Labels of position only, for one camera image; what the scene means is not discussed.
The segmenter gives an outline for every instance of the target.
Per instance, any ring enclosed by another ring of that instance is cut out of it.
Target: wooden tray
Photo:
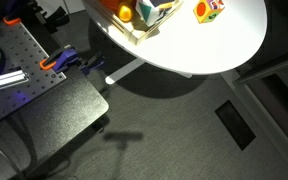
[[[138,45],[149,37],[154,30],[163,24],[163,22],[171,17],[179,9],[183,1],[184,0],[175,0],[175,5],[173,6],[171,12],[169,12],[161,21],[151,27],[148,27],[145,24],[138,13],[134,13],[134,17],[131,22],[124,23],[112,10],[104,7],[99,0],[90,0],[90,4],[96,11],[103,15],[107,21],[114,24],[115,27],[119,29],[130,42]]]

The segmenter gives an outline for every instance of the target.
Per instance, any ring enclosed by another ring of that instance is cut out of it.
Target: white round table
[[[238,67],[260,48],[267,28],[264,0],[224,0],[225,9],[211,23],[199,24],[193,9],[199,0],[184,0],[159,33],[133,45],[84,0],[91,19],[123,49],[140,60],[170,71],[205,75]]]

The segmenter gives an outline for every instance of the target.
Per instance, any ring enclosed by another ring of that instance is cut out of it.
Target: yellow toy
[[[223,11],[222,0],[200,0],[194,8],[199,23],[212,22]]]

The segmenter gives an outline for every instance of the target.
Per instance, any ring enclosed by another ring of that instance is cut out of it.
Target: dark floor
[[[104,133],[84,133],[44,164],[47,179],[288,179],[288,164],[219,74],[186,79],[145,64],[108,86],[105,76],[133,57],[86,12],[73,14],[55,36],[85,58],[103,52],[106,64],[88,78],[110,109]],[[227,100],[256,135],[244,151],[215,113]]]

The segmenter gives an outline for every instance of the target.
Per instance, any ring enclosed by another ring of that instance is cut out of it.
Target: metal breadboard
[[[66,79],[63,73],[40,69],[39,62],[48,55],[21,23],[7,26],[0,22],[0,50],[1,62],[5,60],[3,73],[21,67],[30,77],[27,83],[0,90],[0,119]]]

